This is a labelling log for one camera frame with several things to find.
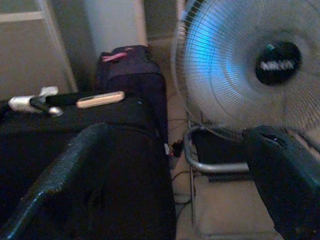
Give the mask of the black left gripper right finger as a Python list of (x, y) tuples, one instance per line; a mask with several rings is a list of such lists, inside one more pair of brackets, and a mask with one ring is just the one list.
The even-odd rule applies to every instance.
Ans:
[(296, 132), (246, 129), (247, 164), (274, 229), (284, 240), (320, 238), (320, 154)]

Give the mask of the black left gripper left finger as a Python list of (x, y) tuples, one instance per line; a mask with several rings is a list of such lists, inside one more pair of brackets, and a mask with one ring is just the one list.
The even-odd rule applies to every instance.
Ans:
[(32, 183), (0, 230), (3, 240), (92, 240), (98, 234), (113, 128), (82, 130)]

